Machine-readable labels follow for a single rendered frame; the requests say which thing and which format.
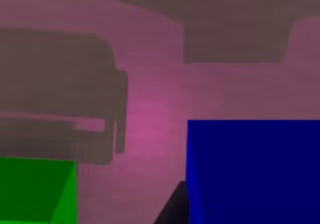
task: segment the blue block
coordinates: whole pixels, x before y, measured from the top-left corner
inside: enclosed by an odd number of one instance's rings
[[[190,224],[320,224],[320,121],[190,120]]]

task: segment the pink floor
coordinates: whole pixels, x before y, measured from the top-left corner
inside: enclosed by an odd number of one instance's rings
[[[79,224],[152,224],[184,179],[188,119],[320,118],[320,18],[259,66],[183,65],[180,24],[115,0],[0,0],[0,25],[96,33],[128,71],[126,153],[80,167]]]

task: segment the green square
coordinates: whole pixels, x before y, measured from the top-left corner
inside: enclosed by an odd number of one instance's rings
[[[76,224],[76,163],[0,157],[0,224]]]

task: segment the gray shape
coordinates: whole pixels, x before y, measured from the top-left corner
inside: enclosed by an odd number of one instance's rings
[[[0,29],[0,111],[105,120],[105,131],[72,121],[0,118],[0,156],[108,164],[125,147],[128,75],[93,34]]]
[[[119,0],[184,26],[184,63],[278,63],[293,22],[320,0]]]

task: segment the green block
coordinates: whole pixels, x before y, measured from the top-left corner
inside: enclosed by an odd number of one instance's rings
[[[77,224],[76,163],[0,157],[0,224]]]

